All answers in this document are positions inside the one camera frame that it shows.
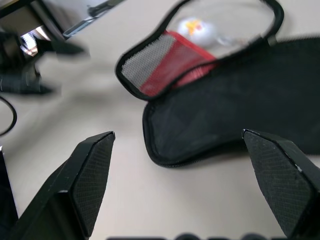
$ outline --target red mesh pocket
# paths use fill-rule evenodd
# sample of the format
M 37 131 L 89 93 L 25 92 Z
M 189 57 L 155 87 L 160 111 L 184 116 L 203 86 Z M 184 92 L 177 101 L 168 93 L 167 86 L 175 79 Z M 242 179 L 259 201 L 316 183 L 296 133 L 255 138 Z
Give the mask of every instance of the red mesh pocket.
M 122 74 L 143 94 L 153 97 L 185 71 L 215 57 L 176 32 L 165 32 L 158 40 L 128 59 L 122 66 Z M 213 68 L 198 67 L 182 79 L 174 88 L 193 82 Z

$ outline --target white ball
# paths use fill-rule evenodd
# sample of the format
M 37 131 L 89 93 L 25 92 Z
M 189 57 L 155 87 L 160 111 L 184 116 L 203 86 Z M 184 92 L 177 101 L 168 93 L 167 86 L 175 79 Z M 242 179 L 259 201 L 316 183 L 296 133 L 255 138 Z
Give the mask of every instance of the white ball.
M 179 23 L 177 32 L 202 48 L 211 47 L 218 39 L 216 27 L 196 17 L 190 17 Z

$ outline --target beige surface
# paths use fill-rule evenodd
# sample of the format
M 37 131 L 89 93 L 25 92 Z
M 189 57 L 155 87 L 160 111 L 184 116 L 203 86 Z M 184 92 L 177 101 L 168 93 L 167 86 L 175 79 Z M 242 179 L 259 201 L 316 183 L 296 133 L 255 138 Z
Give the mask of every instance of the beige surface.
M 318 0 L 281 2 L 286 12 L 281 36 L 319 32 Z M 283 235 L 247 155 L 221 155 L 179 169 L 158 167 L 148 157 L 142 132 L 145 102 L 124 89 L 114 66 L 124 51 L 154 29 L 172 4 L 172 0 L 127 0 L 75 37 L 89 47 L 91 59 L 57 61 L 47 56 L 41 62 L 43 78 L 62 86 L 60 96 L 41 101 L 10 98 L 19 120 L 1 141 L 19 215 L 78 142 L 113 130 L 116 140 L 108 184 L 92 240 L 173 238 L 183 232 L 234 239 L 247 232 Z M 235 21 L 234 27 L 243 26 Z M 9 112 L 3 105 L 0 110 L 4 126 L 9 117 L 2 116 Z

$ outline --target black zippered case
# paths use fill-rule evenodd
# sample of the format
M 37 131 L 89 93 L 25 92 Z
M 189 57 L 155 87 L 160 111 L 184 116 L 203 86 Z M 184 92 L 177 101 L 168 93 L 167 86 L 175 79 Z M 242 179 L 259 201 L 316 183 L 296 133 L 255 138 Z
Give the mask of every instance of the black zippered case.
M 284 19 L 275 0 L 263 1 L 274 12 L 273 25 L 248 47 L 200 62 L 166 79 L 168 84 L 154 94 L 141 91 L 146 73 L 159 61 L 157 51 L 172 41 L 164 36 L 167 25 L 188 2 L 178 4 L 151 36 L 125 53 L 115 70 L 130 93 L 149 101 L 143 134 L 150 158 L 169 168 L 194 163 L 242 146 L 242 129 L 280 135 L 306 154 L 319 154 L 320 37 L 275 40 Z M 192 71 L 212 65 L 197 81 L 172 88 Z

